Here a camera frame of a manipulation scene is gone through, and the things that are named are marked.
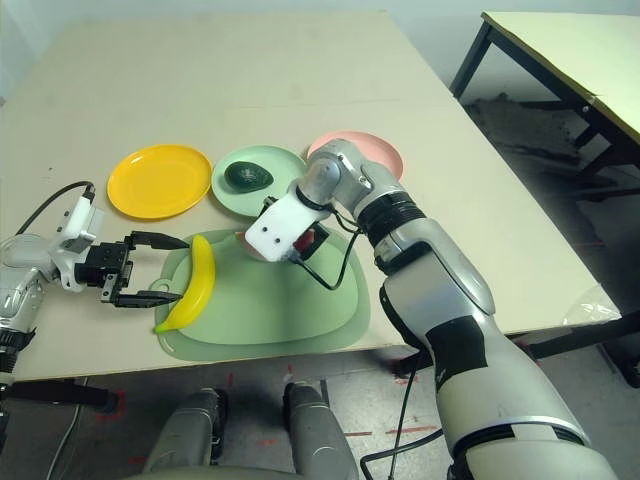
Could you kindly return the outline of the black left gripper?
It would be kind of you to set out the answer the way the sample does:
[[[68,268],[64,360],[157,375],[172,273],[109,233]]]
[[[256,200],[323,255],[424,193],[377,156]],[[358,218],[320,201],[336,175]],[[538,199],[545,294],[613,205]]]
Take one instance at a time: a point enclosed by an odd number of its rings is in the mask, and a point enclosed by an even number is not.
[[[135,294],[122,294],[129,284],[133,262],[129,253],[138,245],[152,249],[187,249],[190,244],[176,237],[158,232],[132,231],[129,241],[103,242],[88,249],[83,263],[74,266],[74,278],[80,285],[100,291],[100,301],[117,308],[154,308],[181,299],[180,294],[166,291],[141,290]]]

